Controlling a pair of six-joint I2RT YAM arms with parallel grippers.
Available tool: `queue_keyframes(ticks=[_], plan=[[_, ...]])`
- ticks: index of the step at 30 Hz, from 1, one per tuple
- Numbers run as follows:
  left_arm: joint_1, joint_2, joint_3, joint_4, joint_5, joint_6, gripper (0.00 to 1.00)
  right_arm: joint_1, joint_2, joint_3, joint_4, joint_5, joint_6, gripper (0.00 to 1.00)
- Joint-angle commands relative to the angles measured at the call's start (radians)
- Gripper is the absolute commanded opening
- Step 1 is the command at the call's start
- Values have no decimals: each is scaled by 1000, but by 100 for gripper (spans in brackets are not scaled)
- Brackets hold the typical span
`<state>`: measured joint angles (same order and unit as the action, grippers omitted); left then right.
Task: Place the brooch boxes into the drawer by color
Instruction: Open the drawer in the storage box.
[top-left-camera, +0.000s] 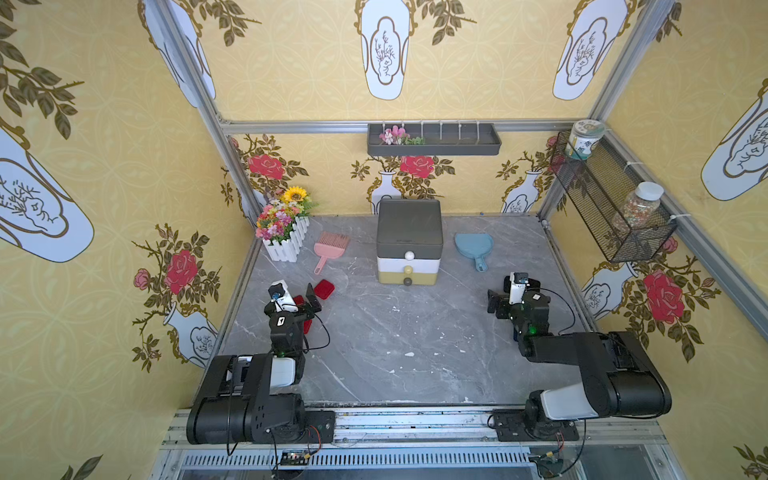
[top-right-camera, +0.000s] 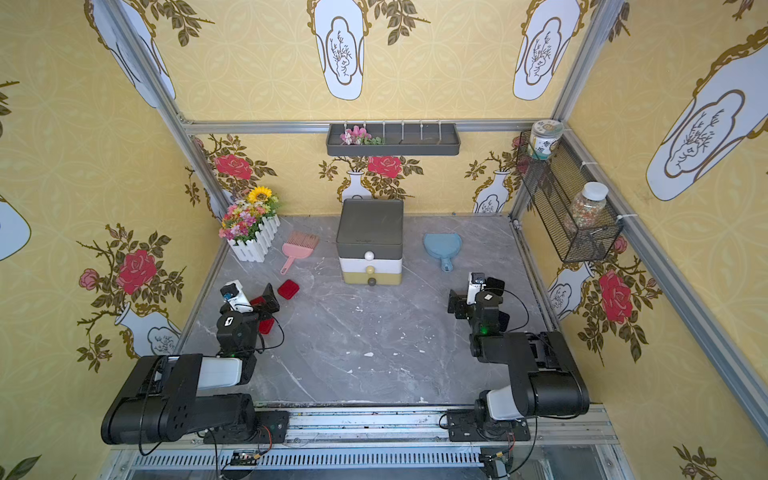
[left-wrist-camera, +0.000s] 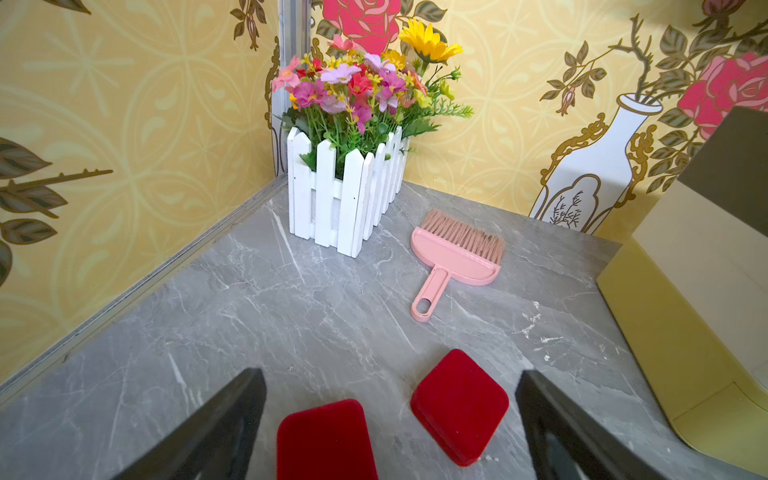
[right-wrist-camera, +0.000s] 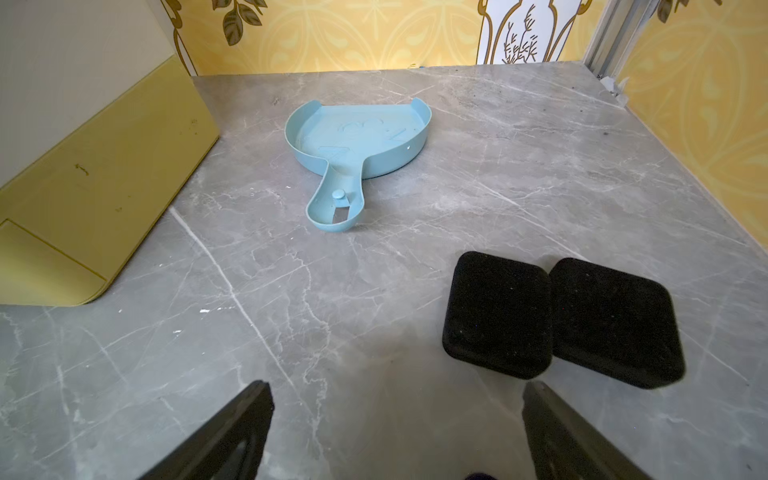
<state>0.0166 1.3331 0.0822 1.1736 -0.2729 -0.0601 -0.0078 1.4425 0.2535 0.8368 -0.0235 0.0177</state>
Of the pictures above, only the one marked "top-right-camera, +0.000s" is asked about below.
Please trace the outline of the grey top drawer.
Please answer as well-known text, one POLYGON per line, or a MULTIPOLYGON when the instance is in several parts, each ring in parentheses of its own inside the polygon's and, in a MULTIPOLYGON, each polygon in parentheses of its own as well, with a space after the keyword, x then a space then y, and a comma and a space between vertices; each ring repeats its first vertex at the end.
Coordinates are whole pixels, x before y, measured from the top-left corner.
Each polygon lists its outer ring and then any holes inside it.
POLYGON ((372 253, 373 259, 380 260, 401 260, 403 258, 401 244, 338 243, 337 252, 340 258, 365 259, 367 253, 372 253))

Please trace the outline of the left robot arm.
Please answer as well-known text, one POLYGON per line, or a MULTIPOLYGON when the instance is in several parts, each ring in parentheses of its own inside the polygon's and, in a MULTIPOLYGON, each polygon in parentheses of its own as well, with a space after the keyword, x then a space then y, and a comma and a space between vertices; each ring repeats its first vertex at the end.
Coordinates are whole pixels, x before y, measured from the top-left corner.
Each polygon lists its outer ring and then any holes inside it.
POLYGON ((209 444, 284 441, 288 412, 259 411, 249 394, 233 390, 250 382, 258 355, 267 349, 260 325, 280 309, 274 289, 267 285, 254 301, 237 281, 220 292, 224 303, 216 323, 217 354, 140 358, 104 416, 104 443, 171 443, 192 433, 203 434, 209 444))

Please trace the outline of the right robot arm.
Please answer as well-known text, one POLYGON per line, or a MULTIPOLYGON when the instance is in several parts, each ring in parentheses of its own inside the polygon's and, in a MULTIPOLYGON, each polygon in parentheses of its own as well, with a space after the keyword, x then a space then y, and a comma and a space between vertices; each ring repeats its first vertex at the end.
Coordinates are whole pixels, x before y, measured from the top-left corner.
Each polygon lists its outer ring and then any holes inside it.
POLYGON ((481 392, 475 401, 476 422, 570 419, 586 414, 588 388, 563 335, 558 331, 503 332, 502 303, 501 296, 488 290, 477 292, 474 301, 449 292, 447 312, 470 325, 471 355, 481 363, 507 367, 507 384, 481 392))

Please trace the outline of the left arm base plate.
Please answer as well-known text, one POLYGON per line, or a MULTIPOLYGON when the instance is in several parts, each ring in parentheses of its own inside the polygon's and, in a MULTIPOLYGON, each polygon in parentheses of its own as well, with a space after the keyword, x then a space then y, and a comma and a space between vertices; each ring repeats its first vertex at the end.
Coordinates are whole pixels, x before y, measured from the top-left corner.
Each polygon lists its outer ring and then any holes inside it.
POLYGON ((287 410, 255 411, 246 415, 246 423, 215 428, 203 437, 205 444, 282 444, 287 436, 290 413, 287 410))

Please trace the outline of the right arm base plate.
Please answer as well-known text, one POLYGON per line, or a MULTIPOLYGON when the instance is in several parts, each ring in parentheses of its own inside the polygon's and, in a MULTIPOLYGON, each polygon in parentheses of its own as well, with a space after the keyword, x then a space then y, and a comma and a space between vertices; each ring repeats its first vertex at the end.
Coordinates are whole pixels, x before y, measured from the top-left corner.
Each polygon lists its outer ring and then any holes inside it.
POLYGON ((468 409, 449 410, 440 417, 438 425, 448 431, 451 442, 507 442, 531 439, 525 420, 495 421, 468 409))

